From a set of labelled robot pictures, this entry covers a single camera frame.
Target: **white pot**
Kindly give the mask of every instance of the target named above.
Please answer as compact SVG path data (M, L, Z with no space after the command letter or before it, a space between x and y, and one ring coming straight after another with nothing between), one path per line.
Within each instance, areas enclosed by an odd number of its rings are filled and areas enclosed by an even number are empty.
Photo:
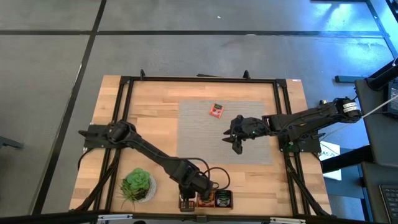
M149 201L152 197L154 197L155 193L156 193L156 181L152 176L149 176L149 190L147 195L140 199L137 200L137 202L142 203L142 202L147 202Z

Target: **wooden tabletop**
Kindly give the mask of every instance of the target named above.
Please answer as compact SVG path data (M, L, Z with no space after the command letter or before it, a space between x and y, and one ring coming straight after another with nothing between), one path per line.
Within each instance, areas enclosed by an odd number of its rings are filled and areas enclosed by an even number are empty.
M118 92L120 76L106 75L99 91L93 120L94 124L111 121ZM287 80L293 113L307 109L300 80ZM119 118L123 111L127 85L124 89ZM279 90L282 111L285 113L282 90ZM271 84L266 83L210 83L210 82L134 82L128 122L135 124L137 132L154 146L170 156L177 155L178 103L180 100L261 101L264 114L276 114ZM231 176L229 190L233 191L234 208L197 208L195 213L213 215L264 215L291 216L292 209L287 185L283 155L276 137L269 138L273 165L209 164L225 168ZM81 162L70 208L79 206L98 183L104 149L94 149ZM305 184L317 202L331 212L322 169L317 158L301 153ZM205 166L197 165L201 170ZM120 185L123 178L140 167L155 178L157 191L145 203L124 202ZM227 178L222 171L211 171L211 179L223 186ZM178 185L163 168L132 149L123 149L111 207L112 212L170 213L178 214ZM297 186L296 196L301 213L302 200ZM104 208L108 185L104 187L100 208Z

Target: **gray floor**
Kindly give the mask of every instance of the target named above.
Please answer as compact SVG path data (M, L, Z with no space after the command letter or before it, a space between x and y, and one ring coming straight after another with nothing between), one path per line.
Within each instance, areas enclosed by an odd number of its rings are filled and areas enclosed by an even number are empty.
M384 0L372 2L398 43L397 23ZM0 29L90 30L99 5L100 0L0 0ZM109 0L99 29L370 31L377 26L360 2ZM87 36L0 35L0 136L25 143L22 150L0 150L1 217L29 213L87 41ZM144 69L148 76L241 77L247 69L252 77L301 79L308 106L315 106L320 99L355 96L353 85L333 82L335 75L367 76L391 60L385 42L369 37L97 36L44 212L68 210L83 144L77 131L90 123L103 75L138 75ZM327 141L348 148L368 143L362 122ZM363 219L354 198L330 200L339 217Z

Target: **label sticker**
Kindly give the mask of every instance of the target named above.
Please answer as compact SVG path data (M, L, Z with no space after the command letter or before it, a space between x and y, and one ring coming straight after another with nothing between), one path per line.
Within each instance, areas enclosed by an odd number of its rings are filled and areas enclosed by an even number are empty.
M344 113L347 113L347 112L350 112L350 111L353 111L353 110L359 110L359 107L357 107L357 106L352 106L352 107L350 107L350 108L345 108L345 109L343 109Z
M354 102L354 103L346 103L346 104L343 105L344 108L347 108L347 107L350 107L350 106L357 106L357 104Z

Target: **gray carpet mat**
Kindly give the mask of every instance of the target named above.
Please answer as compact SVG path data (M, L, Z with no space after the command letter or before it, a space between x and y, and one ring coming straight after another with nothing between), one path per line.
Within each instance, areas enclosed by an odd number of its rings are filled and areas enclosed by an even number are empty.
M209 115L213 103L224 106L220 119ZM223 132L229 129L236 115L260 118L264 112L264 103L260 101L181 100L178 157L199 157L209 164L272 164L269 137L243 142L241 155L232 150L232 144L221 140L228 137Z

